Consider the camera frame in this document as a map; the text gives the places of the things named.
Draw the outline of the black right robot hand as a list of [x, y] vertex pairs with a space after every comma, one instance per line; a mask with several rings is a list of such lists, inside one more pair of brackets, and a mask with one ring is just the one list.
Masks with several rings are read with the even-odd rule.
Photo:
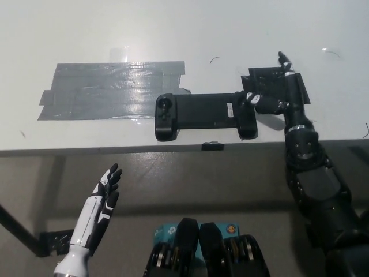
[[278, 52], [279, 67], [250, 68], [244, 78], [246, 101], [259, 114], [283, 115], [287, 129], [305, 125], [312, 129], [304, 105], [310, 103], [302, 76], [291, 60]]

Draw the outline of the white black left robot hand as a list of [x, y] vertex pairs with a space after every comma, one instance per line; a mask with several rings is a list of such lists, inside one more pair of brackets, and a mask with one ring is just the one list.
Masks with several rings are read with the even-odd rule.
[[113, 164], [100, 178], [91, 195], [86, 199], [70, 240], [71, 245], [97, 250], [116, 207], [118, 182], [122, 170]]

